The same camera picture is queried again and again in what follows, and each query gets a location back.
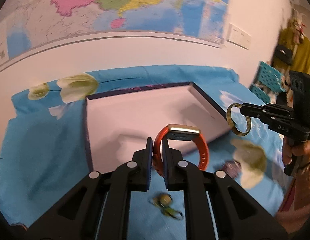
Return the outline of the orange right sleeve forearm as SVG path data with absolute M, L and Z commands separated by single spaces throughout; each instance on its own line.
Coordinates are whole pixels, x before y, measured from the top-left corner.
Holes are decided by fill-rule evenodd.
M 275 215 L 276 220 L 288 233 L 300 230 L 309 217 L 310 163 L 296 173 L 290 191 Z

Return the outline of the right hand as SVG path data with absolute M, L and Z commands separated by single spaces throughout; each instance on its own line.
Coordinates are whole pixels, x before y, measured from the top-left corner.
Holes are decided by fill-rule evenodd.
M 310 163 L 310 141 L 298 145 L 290 146 L 288 143 L 288 138 L 284 137 L 282 146 L 282 162 L 288 165 L 292 161 L 292 157 L 301 157 L 301 162 L 299 167 L 304 168 Z

